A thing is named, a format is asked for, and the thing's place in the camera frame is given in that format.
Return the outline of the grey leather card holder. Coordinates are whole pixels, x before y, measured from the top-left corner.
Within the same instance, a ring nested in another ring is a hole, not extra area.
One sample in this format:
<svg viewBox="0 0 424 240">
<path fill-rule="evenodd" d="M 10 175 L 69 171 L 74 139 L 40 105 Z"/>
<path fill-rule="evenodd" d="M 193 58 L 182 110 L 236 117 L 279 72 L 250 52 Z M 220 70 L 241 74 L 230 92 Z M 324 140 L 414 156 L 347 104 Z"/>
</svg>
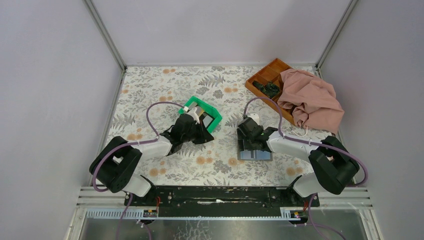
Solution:
<svg viewBox="0 0 424 240">
<path fill-rule="evenodd" d="M 239 161 L 272 161 L 273 154 L 271 152 L 252 150 L 239 152 L 237 147 L 237 159 Z"/>
</svg>

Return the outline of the green plastic bin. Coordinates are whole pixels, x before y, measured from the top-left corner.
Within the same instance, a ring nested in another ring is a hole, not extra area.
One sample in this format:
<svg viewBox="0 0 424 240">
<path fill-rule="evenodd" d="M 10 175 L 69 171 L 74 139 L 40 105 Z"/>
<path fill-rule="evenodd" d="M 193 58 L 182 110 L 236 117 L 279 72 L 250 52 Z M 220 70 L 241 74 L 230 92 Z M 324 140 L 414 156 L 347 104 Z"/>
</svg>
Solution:
<svg viewBox="0 0 424 240">
<path fill-rule="evenodd" d="M 198 124 L 203 124 L 209 133 L 212 133 L 223 119 L 215 107 L 196 96 L 192 96 L 178 113 L 191 115 Z"/>
</svg>

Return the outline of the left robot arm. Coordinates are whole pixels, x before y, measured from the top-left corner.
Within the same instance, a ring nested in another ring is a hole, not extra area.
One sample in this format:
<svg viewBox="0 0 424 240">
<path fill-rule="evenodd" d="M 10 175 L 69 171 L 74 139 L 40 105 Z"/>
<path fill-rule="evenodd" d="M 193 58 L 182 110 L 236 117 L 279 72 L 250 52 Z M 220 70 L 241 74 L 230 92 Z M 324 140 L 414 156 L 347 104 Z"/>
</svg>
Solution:
<svg viewBox="0 0 424 240">
<path fill-rule="evenodd" d="M 123 191 L 144 197 L 153 189 L 153 184 L 135 173 L 139 161 L 170 156 L 178 152 L 184 143 L 200 145 L 213 140 L 201 120 L 184 113 L 156 139 L 128 142 L 121 136 L 114 137 L 92 162 L 89 172 L 95 182 L 100 181 L 104 185 L 104 188 L 95 188 L 98 192 Z"/>
</svg>

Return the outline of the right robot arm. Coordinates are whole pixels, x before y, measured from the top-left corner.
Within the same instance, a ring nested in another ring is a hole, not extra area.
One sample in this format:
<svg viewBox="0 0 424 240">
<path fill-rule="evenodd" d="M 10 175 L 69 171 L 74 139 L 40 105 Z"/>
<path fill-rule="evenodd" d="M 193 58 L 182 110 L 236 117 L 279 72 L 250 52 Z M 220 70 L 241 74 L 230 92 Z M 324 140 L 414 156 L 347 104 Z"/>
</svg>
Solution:
<svg viewBox="0 0 424 240">
<path fill-rule="evenodd" d="M 251 117 L 237 126 L 241 151 L 262 151 L 286 154 L 311 164 L 313 172 L 296 178 L 289 189 L 302 198 L 328 192 L 339 195 L 360 169 L 340 141 L 327 136 L 321 142 L 307 141 L 293 135 L 283 135 L 275 127 L 263 128 Z"/>
</svg>

